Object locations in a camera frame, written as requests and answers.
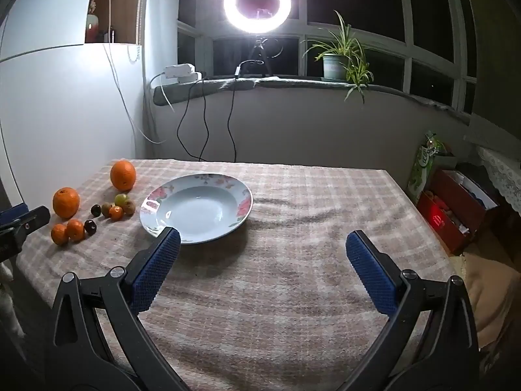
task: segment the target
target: table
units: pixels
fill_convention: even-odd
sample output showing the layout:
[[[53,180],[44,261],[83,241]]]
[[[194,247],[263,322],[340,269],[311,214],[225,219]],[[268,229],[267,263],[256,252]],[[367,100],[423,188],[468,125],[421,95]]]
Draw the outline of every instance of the table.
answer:
[[[397,265],[446,281],[454,270],[419,212],[382,170],[133,160],[142,201],[166,181],[196,172],[243,180],[254,204],[247,221],[219,240],[186,245],[147,312],[143,326],[192,389],[336,389],[380,333],[375,311],[345,254],[362,229]],[[76,217],[117,191],[110,165],[78,189]],[[139,215],[99,220],[97,233],[65,249],[46,228],[28,237],[17,265],[49,305],[67,271],[80,278],[126,265],[150,237]],[[100,323],[113,354],[126,359],[104,311]],[[412,356],[421,318],[405,359]]]
[[[492,184],[513,209],[521,215],[521,169],[519,168],[519,161],[479,146],[477,152]]]

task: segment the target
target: white lace fabric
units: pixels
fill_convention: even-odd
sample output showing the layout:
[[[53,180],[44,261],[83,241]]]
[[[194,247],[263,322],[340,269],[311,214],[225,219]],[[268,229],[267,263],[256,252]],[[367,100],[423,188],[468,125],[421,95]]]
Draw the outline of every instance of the white lace fabric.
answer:
[[[521,169],[519,162],[498,152],[477,147],[479,157],[493,185],[521,215]]]

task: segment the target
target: metal screw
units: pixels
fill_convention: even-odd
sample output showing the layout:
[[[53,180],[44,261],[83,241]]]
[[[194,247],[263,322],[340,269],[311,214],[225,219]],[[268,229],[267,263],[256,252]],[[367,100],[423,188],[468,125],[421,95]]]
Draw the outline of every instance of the metal screw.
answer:
[[[67,272],[67,273],[64,274],[64,276],[62,277],[62,281],[63,281],[63,282],[71,282],[72,279],[74,279],[74,273],[72,273],[72,272]]]
[[[117,268],[113,268],[111,271],[110,271],[110,275],[111,277],[113,278],[119,278],[121,275],[123,275],[123,273],[125,272],[125,270],[123,268],[120,268],[119,266]]]
[[[411,269],[405,269],[402,271],[402,275],[405,279],[416,279],[418,278],[418,274]]]
[[[459,286],[459,285],[463,285],[463,279],[460,278],[459,276],[453,276],[453,277],[451,278],[451,281],[452,281],[452,283],[453,283],[454,285],[458,285],[458,286]]]

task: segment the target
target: plate rim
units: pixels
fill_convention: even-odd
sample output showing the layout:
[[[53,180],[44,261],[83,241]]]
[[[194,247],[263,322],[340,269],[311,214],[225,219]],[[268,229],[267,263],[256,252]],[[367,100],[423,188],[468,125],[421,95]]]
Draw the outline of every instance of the plate rim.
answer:
[[[246,219],[248,219],[249,217],[249,214],[251,213],[252,209],[253,209],[253,193],[252,193],[252,190],[249,189],[249,186],[246,185],[246,183],[242,180],[240,180],[239,178],[236,178],[235,176],[231,176],[231,175],[228,175],[226,173],[222,173],[222,172],[195,172],[195,173],[189,173],[188,175],[182,175],[182,176],[178,176],[178,177],[175,177],[175,178],[172,178],[164,183],[162,183],[161,185],[157,186],[156,188],[154,188],[152,191],[150,191],[150,193],[148,193],[148,195],[144,198],[143,202],[141,203],[141,205],[139,206],[140,207],[140,210],[139,210],[139,220],[140,220],[140,223],[141,223],[141,226],[143,227],[143,229],[145,231],[147,231],[152,237],[154,238],[157,238],[159,237],[159,235],[161,234],[161,232],[158,232],[157,235],[154,234],[152,231],[150,231],[148,228],[145,228],[145,225],[143,224],[143,219],[141,217],[141,207],[143,207],[143,204],[145,204],[145,202],[148,200],[148,197],[150,196],[150,194],[152,194],[155,190],[161,188],[162,186],[176,180],[176,179],[181,179],[181,178],[187,178],[189,176],[195,176],[195,175],[221,175],[221,176],[228,176],[229,178],[233,178],[235,179],[236,181],[239,181],[241,184],[243,184],[246,189],[248,190],[249,192],[249,200],[250,200],[250,204],[249,204],[249,209],[248,209],[248,212],[246,213],[246,215],[244,215],[244,218],[239,222],[237,223],[236,225],[233,226],[232,229],[230,229],[229,231],[219,235],[218,237],[214,237],[214,238],[210,238],[208,240],[204,240],[204,241],[189,241],[189,242],[183,242],[183,240],[181,239],[181,244],[182,245],[192,245],[192,244],[203,244],[205,242],[210,242],[210,241],[214,241],[214,240],[217,240],[219,238],[222,238],[224,237],[225,235],[228,235],[229,233],[235,231],[236,229],[238,229],[245,221]]]

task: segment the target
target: dark purple grape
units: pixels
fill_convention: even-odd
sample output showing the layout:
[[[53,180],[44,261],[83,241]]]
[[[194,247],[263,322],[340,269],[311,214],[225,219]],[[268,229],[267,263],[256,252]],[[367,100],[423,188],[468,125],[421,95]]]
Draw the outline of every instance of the dark purple grape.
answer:
[[[92,219],[85,220],[84,227],[85,227],[85,231],[89,235],[94,235],[96,233],[97,226],[96,226],[96,223],[94,222],[94,220],[92,220]]]
[[[98,217],[101,214],[101,206],[99,204],[94,204],[91,207],[91,214],[94,217]]]

